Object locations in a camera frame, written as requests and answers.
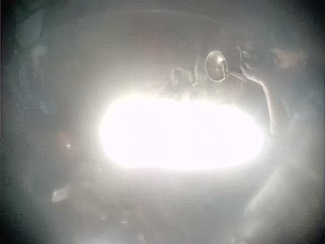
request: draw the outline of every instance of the bright white oval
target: bright white oval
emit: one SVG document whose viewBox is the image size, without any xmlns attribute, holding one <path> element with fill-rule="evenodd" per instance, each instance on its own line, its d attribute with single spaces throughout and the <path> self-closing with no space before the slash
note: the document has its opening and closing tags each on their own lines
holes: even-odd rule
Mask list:
<svg viewBox="0 0 325 244">
<path fill-rule="evenodd" d="M 165 99 L 116 101 L 101 124 L 106 155 L 125 167 L 208 170 L 256 157 L 263 134 L 231 106 Z"/>
</svg>

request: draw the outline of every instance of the lens flare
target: lens flare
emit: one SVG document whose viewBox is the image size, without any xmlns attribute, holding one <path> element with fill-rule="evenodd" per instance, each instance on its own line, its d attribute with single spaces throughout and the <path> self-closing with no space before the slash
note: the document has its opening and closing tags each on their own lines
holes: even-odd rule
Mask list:
<svg viewBox="0 0 325 244">
<path fill-rule="evenodd" d="M 101 124 L 106 155 L 125 167 L 209 170 L 243 164 L 262 148 L 250 116 L 208 102 L 116 101 Z"/>
</svg>

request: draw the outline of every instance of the bright light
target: bright light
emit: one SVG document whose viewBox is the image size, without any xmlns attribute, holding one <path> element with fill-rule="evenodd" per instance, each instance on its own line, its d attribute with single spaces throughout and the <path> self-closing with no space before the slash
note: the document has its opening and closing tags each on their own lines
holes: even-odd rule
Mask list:
<svg viewBox="0 0 325 244">
<path fill-rule="evenodd" d="M 253 159 L 263 135 L 231 106 L 164 99 L 126 99 L 105 114 L 106 155 L 125 167 L 208 170 Z"/>
</svg>

